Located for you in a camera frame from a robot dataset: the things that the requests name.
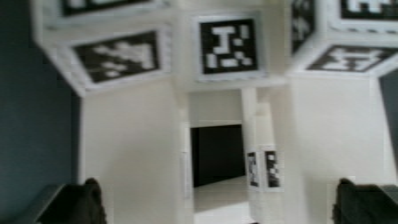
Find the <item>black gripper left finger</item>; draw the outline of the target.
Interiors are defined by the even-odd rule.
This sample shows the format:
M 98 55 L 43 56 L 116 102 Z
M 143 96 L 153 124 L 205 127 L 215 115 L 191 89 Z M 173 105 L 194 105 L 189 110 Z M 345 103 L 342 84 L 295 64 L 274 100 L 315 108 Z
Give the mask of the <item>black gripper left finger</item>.
M 98 180 L 89 178 L 82 185 L 50 186 L 16 224 L 107 224 Z

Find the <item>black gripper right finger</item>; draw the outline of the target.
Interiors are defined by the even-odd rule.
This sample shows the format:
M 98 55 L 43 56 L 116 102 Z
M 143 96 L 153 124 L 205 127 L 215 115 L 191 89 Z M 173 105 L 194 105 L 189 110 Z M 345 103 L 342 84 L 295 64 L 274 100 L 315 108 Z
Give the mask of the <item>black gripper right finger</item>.
M 336 193 L 334 224 L 398 224 L 397 185 L 358 185 L 343 178 Z

